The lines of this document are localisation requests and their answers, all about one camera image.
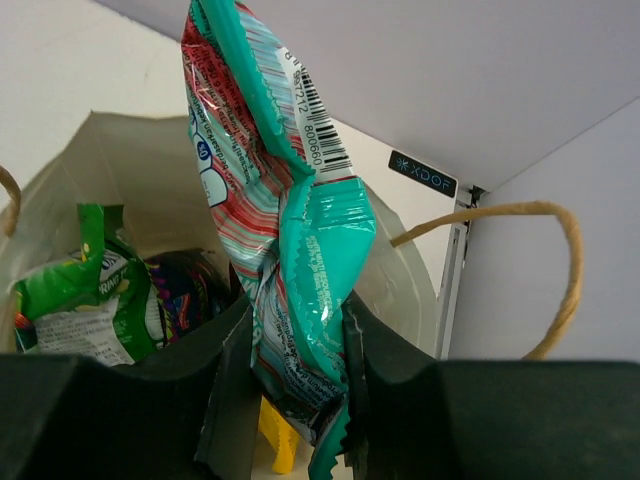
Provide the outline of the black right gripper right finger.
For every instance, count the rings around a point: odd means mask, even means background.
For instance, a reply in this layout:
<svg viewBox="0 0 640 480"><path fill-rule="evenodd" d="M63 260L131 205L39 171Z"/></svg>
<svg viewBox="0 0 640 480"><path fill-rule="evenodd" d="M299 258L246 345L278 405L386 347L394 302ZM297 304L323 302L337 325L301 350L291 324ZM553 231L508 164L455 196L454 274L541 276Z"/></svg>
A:
<svg viewBox="0 0 640 480"><path fill-rule="evenodd" d="M358 479L635 479L639 367L442 361L343 304Z"/></svg>

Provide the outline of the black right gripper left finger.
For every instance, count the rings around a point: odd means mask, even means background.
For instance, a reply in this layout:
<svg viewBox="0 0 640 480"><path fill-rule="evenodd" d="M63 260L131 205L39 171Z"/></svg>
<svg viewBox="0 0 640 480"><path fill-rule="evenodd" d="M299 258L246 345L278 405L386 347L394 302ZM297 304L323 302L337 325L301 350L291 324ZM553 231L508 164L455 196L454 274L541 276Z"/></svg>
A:
<svg viewBox="0 0 640 480"><path fill-rule="evenodd" d="M1 358L5 479L247 479L254 452L251 306L133 365Z"/></svg>

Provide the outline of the dark blue snack bag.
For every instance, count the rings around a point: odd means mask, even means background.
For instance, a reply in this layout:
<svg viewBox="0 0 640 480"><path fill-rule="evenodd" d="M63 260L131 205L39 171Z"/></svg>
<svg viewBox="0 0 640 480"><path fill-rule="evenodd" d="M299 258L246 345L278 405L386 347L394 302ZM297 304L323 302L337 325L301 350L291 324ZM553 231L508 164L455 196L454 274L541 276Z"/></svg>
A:
<svg viewBox="0 0 640 480"><path fill-rule="evenodd" d="M223 313L235 301L212 251L187 249L144 260L159 306L165 346Z"/></svg>

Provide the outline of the teal snack packet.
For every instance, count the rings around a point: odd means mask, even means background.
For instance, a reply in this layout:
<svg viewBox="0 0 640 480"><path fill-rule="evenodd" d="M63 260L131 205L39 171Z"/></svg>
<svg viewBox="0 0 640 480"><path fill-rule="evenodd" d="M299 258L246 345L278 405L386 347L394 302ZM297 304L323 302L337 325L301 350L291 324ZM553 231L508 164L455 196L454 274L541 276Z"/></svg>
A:
<svg viewBox="0 0 640 480"><path fill-rule="evenodd" d="M189 135L253 309L250 365L328 479L350 420L342 306L376 219L304 65L239 1L194 1L181 41Z"/></svg>

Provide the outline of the yellow M&M's packet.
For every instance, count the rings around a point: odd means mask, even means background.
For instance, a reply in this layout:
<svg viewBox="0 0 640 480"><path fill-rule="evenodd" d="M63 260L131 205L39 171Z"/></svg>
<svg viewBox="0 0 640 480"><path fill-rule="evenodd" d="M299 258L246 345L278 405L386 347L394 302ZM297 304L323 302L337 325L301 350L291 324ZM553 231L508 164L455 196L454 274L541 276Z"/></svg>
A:
<svg viewBox="0 0 640 480"><path fill-rule="evenodd" d="M275 454L273 472L280 475L291 473L295 466L300 435L265 397L261 399L258 429Z"/></svg>

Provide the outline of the green yellow Fox's candy bag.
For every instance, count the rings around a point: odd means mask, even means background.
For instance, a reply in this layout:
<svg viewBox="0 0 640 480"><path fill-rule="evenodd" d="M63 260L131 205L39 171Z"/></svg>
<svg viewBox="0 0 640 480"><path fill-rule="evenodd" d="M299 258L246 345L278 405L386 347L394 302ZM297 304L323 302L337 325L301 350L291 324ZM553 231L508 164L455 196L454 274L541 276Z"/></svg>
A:
<svg viewBox="0 0 640 480"><path fill-rule="evenodd" d="M130 365L165 344L144 262L126 239L121 205L80 204L81 244L14 285L16 349Z"/></svg>

